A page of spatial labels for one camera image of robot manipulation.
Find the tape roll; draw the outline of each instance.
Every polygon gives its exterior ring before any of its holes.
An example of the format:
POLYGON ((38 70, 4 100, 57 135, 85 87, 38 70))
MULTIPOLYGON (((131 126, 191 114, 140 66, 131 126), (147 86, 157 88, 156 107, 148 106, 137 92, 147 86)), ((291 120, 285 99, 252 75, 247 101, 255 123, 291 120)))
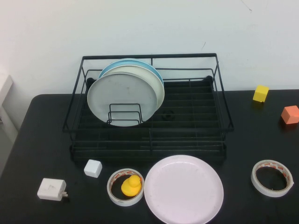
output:
POLYGON ((107 183, 107 192, 108 192, 108 195, 109 195, 111 201, 113 201, 115 204, 117 204, 119 206, 123 206, 123 207, 131 206, 131 205, 139 202, 140 199, 143 197, 143 189, 144 189, 144 178, 138 171, 136 171, 134 169, 130 169, 130 168, 120 169, 120 170, 114 172, 111 175, 111 177, 109 178, 108 183, 107 183), (141 190, 135 197, 128 199, 128 200, 119 199, 119 198, 115 197, 111 192, 112 185, 116 181, 116 179, 119 178, 120 176, 124 176, 124 175, 137 175, 140 177, 140 180, 141 180, 141 190))
POLYGON ((288 168, 285 167, 280 162, 273 161, 273 160, 259 161, 252 169, 251 181, 252 181, 253 185, 255 186, 255 188, 259 192, 261 192, 263 195, 266 195, 269 197, 281 197, 281 196, 285 195, 286 193, 288 193, 288 191, 291 189, 291 187, 294 184, 293 177, 292 177, 290 171, 288 170, 288 168), (256 171, 262 167, 272 167, 272 168, 279 170, 284 175, 284 177, 286 179, 286 188, 284 188, 282 190, 271 190, 271 189, 264 187, 259 182, 259 180, 257 179, 257 176, 256 176, 256 171))

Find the power adapter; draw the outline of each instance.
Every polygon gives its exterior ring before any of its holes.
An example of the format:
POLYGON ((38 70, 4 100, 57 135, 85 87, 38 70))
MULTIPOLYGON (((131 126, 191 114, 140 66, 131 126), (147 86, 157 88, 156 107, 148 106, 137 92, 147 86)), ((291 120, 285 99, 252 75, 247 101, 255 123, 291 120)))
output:
POLYGON ((43 181, 38 189, 37 196, 40 199, 61 201, 62 197, 67 197, 64 191, 66 183, 64 180, 43 178, 43 181))

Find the rubber duck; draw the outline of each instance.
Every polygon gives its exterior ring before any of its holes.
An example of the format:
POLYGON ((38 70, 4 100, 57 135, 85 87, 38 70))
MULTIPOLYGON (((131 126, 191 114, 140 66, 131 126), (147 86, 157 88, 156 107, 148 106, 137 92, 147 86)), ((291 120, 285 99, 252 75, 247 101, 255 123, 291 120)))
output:
POLYGON ((135 196, 139 193, 141 189, 140 177, 137 175, 131 175, 126 179, 121 185, 121 191, 126 196, 135 196))

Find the table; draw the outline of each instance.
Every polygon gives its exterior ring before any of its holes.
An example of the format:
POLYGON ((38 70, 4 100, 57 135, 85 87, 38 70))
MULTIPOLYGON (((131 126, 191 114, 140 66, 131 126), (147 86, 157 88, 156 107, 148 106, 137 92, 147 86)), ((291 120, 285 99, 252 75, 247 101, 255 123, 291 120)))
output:
MULTIPOLYGON (((227 158, 210 163, 222 180, 224 202, 209 223, 298 223, 299 128, 279 122, 285 106, 299 105, 299 90, 269 91, 261 107, 253 91, 228 91, 235 131, 227 134, 227 158), (294 186, 282 198, 261 195, 251 184, 256 162, 277 160, 286 165, 294 186)), ((70 159, 70 138, 62 125, 70 95, 40 95, 28 109, 0 178, 0 223, 160 223, 145 199, 131 207, 112 203, 106 191, 110 175, 125 167, 145 178, 153 164, 103 163, 98 179, 85 176, 84 164, 70 159), (44 177, 64 179, 69 198, 41 200, 37 190, 44 177)))

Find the black wire dish rack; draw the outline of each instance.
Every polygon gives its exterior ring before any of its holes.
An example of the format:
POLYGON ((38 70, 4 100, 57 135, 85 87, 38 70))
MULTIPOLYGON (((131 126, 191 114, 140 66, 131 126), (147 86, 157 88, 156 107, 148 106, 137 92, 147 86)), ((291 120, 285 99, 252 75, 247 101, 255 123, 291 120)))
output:
POLYGON ((156 161, 175 154, 223 160, 226 133, 233 130, 215 53, 84 56, 63 126, 74 161, 156 161), (136 102, 139 119, 132 127, 110 125, 113 104, 108 121, 99 120, 86 100, 100 71, 123 58, 148 62, 164 78, 163 104, 143 122, 136 102))

